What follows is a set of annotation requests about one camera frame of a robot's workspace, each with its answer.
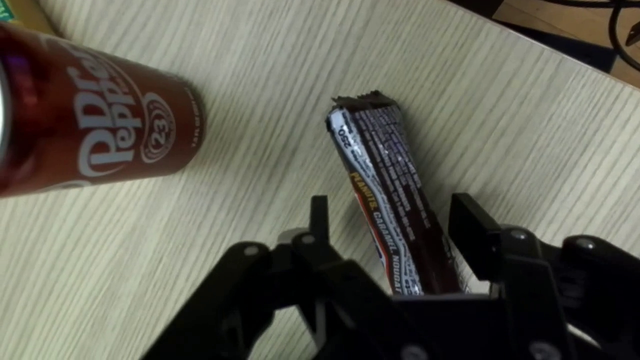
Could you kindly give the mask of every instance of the dr pepper can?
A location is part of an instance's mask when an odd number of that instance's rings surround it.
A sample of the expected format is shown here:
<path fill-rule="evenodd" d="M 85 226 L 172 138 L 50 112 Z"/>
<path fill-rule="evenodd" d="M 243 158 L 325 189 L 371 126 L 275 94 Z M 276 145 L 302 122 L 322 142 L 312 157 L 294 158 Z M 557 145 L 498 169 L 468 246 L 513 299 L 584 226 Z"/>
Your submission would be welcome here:
<path fill-rule="evenodd" d="M 10 25 L 0 116 L 0 196 L 171 174 L 203 141 L 182 81 Z"/>

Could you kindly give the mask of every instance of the table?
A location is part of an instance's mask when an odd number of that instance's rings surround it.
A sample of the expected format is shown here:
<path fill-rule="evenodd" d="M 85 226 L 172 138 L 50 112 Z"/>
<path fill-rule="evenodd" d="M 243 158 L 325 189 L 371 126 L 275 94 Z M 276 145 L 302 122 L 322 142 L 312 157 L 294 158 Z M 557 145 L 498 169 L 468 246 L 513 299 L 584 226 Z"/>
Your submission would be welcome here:
<path fill-rule="evenodd" d="M 138 359 L 239 240 L 306 225 L 383 280 L 325 130 L 330 99 L 380 89 L 408 115 L 428 199 L 453 193 L 558 244 L 640 255 L 640 94 L 439 0 L 42 0 L 61 32 L 189 78 L 208 135 L 180 174 L 0 202 L 0 359 Z M 282 314 L 257 359 L 305 359 Z"/>

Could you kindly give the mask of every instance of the chocolate bar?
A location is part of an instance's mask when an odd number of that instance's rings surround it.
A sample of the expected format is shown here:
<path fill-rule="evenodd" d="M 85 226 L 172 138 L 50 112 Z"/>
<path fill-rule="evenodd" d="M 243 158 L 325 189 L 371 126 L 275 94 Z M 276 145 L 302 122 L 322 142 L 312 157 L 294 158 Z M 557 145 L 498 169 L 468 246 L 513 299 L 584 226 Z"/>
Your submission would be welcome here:
<path fill-rule="evenodd" d="M 454 258 L 424 199 L 399 104 L 383 92 L 334 103 L 326 125 L 394 295 L 460 293 Z"/>

